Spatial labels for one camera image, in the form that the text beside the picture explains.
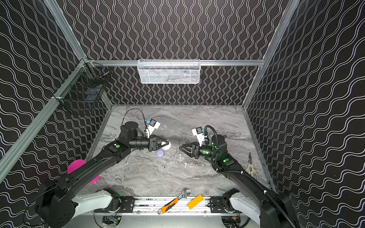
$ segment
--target white wire basket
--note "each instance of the white wire basket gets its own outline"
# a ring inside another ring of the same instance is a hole
[[[200,59],[140,59],[137,70],[145,84],[197,84]]]

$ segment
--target black wire basket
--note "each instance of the black wire basket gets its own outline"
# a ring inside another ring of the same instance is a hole
[[[111,72],[110,68],[103,65],[87,63],[57,99],[73,115],[93,115],[100,107],[101,95]]]

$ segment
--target gray marble surface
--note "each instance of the gray marble surface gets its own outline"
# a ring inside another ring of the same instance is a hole
[[[84,193],[112,187],[123,195],[177,196],[183,188],[188,187],[192,196],[218,196],[231,188],[237,188],[235,183],[216,173],[203,157],[190,158],[178,149],[184,143],[197,141],[191,129],[207,124],[212,125],[218,134],[227,135],[228,152],[243,168],[246,168],[251,152],[259,181],[268,186],[241,107],[115,106],[94,156],[104,145],[119,136],[123,116],[130,108],[140,108],[146,119],[160,122],[160,128],[154,130],[153,134],[169,140],[171,148],[161,158],[156,156],[155,151],[133,151],[120,163],[101,173],[99,180],[87,185]],[[124,122],[127,121],[137,122],[142,130],[145,128],[138,110],[130,111]]]

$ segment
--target orange block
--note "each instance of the orange block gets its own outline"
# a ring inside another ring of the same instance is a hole
[[[198,203],[200,203],[201,201],[203,201],[203,196],[201,196],[201,195],[199,195],[199,196],[197,196],[197,197],[195,197],[192,201],[190,201],[189,203],[188,203],[188,207],[189,207],[189,209],[191,210],[191,209],[193,209]]]

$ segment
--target wavy line pattern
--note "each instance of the wavy line pattern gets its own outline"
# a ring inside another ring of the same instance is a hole
[[[365,225],[365,2],[302,0],[247,109],[303,228]]]
[[[142,84],[136,67],[115,67],[106,92],[113,104],[241,105],[257,66],[202,67],[198,84]]]
[[[58,0],[89,59],[262,59],[288,0]]]
[[[42,0],[0,1],[0,158],[78,63]]]
[[[60,105],[0,184],[0,228],[22,226],[26,206],[39,185],[67,173],[77,159],[85,159],[107,109],[100,102],[94,116],[73,116]],[[26,213],[31,224],[42,223],[34,208]]]

